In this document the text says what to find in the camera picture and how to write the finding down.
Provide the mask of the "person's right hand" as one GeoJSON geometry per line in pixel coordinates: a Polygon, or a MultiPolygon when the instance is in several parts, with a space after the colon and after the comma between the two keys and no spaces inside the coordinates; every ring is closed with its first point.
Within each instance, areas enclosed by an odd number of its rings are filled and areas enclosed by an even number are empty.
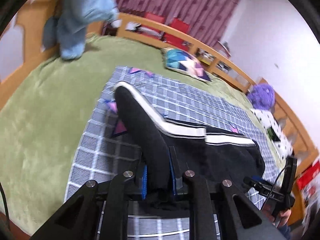
{"type": "Polygon", "coordinates": [[[273,225],[275,225],[277,228],[284,226],[290,216],[291,216],[291,210],[283,210],[280,211],[277,215],[277,217],[272,216],[272,206],[264,202],[263,207],[261,208],[262,213],[272,222],[273,225]]]}

